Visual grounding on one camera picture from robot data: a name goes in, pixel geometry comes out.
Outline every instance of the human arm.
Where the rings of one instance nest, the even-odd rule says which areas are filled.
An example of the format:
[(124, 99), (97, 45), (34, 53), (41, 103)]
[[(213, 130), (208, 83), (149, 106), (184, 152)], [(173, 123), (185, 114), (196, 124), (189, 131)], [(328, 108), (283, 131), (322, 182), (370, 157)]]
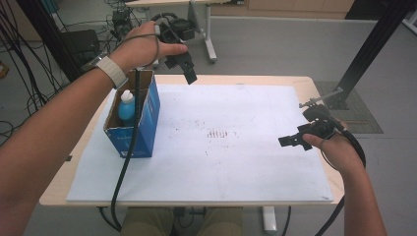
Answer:
[[(154, 23), (133, 29), (126, 37), (154, 33)], [(124, 73), (151, 63), (154, 36), (121, 44), (110, 58)], [(159, 42), (159, 57), (181, 54), (187, 47)], [(89, 120), (113, 88), (100, 69), (93, 69), (48, 102), (0, 147), (0, 235), (22, 235), (31, 212)]]
[(341, 135), (325, 142), (313, 135), (304, 135), (303, 139), (321, 148), (343, 179), (344, 235), (387, 235), (371, 180), (349, 141)]

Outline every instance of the blue box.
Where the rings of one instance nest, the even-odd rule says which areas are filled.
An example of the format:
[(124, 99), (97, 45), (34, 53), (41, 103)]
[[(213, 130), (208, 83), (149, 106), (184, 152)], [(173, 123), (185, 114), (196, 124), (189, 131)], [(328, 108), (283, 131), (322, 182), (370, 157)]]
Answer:
[[(152, 157), (160, 101), (153, 71), (141, 71), (140, 73), (140, 102), (143, 104), (143, 109), (132, 157)], [(104, 132), (121, 157), (126, 157), (133, 134), (133, 127), (123, 127), (123, 123), (117, 115), (123, 91), (129, 89), (135, 94), (135, 72), (129, 73), (128, 77), (128, 83), (116, 91), (109, 115), (104, 123)]]

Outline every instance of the white paper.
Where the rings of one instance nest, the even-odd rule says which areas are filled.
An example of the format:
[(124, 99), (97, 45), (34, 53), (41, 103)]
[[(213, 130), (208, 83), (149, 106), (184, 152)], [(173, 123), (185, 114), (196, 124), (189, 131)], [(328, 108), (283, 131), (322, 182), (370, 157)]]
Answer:
[[(305, 124), (293, 87), (157, 85), (153, 156), (130, 161), (118, 201), (323, 203), (333, 197), (315, 150), (281, 147)], [(110, 201), (124, 159), (103, 131), (83, 152), (68, 201)]]

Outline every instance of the white bottle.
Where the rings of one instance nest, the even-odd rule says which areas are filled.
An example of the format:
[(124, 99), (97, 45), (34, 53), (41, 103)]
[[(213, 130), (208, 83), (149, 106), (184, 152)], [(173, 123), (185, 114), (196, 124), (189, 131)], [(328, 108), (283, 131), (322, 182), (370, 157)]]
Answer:
[(119, 105), (119, 118), (123, 121), (125, 127), (133, 127), (135, 125), (135, 97), (126, 89)]

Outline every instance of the bottle cap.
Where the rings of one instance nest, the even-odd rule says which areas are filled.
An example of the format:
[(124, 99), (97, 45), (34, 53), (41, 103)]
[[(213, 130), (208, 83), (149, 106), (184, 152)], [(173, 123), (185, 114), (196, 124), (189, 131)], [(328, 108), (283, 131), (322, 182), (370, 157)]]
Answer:
[(122, 94), (121, 98), (122, 98), (122, 101), (125, 102), (125, 103), (129, 103), (129, 102), (133, 101), (133, 95), (128, 89), (123, 91), (123, 94)]

